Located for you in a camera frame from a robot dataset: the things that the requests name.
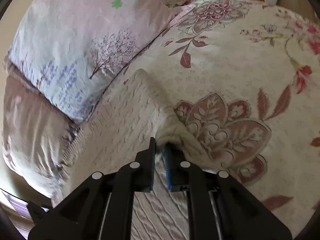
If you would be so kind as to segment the beige cable-knit sweater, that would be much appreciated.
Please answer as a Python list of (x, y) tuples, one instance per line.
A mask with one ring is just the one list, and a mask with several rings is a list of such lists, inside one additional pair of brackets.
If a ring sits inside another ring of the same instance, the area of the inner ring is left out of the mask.
[[(146, 71), (137, 70), (126, 84), (117, 84), (101, 100), (89, 122), (60, 158), (62, 179), (52, 204), (62, 202), (93, 172), (109, 174), (134, 161), (155, 138), (157, 146), (172, 142), (186, 159), (199, 167), (217, 165), (180, 122), (166, 93)], [(188, 239), (187, 199), (165, 185), (161, 155), (156, 156), (155, 182), (150, 193), (136, 193), (132, 239)]]

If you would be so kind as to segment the pink floral left pillow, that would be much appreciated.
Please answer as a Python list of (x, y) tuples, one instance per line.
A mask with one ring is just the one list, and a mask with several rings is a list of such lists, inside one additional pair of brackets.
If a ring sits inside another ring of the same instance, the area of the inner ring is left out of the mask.
[(51, 198), (62, 180), (60, 157), (79, 127), (53, 106), (9, 60), (3, 100), (3, 157), (36, 191)]

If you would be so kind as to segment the blue lavender print pillow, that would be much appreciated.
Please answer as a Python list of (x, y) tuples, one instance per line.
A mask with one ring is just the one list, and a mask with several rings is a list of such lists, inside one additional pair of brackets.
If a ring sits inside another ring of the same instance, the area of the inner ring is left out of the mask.
[(33, 0), (8, 58), (54, 106), (84, 122), (118, 73), (181, 12), (161, 0)]

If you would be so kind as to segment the floral bed sheet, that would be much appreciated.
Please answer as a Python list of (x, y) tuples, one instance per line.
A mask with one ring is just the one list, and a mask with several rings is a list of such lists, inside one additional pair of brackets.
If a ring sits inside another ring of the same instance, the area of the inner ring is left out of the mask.
[(319, 26), (253, 0), (198, 0), (117, 75), (161, 86), (213, 159), (297, 237), (319, 208)]

